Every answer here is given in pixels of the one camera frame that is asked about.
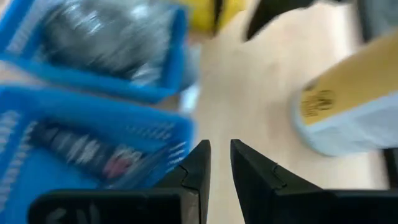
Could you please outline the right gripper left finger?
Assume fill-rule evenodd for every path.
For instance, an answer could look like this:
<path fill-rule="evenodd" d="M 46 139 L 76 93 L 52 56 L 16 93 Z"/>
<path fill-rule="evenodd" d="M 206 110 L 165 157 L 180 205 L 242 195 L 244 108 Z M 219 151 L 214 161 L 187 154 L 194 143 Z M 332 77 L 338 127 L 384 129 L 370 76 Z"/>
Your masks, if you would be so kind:
<path fill-rule="evenodd" d="M 36 224 L 206 223 L 211 144 L 202 140 L 180 165 L 150 189 L 54 190 L 30 205 Z"/>

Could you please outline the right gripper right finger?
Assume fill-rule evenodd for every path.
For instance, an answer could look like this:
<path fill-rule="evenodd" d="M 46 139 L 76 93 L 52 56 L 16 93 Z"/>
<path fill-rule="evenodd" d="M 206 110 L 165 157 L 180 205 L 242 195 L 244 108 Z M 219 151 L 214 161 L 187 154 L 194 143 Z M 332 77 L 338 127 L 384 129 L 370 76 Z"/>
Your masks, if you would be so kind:
<path fill-rule="evenodd" d="M 231 168 L 245 223 L 397 224 L 397 191 L 323 189 L 238 139 Z"/>

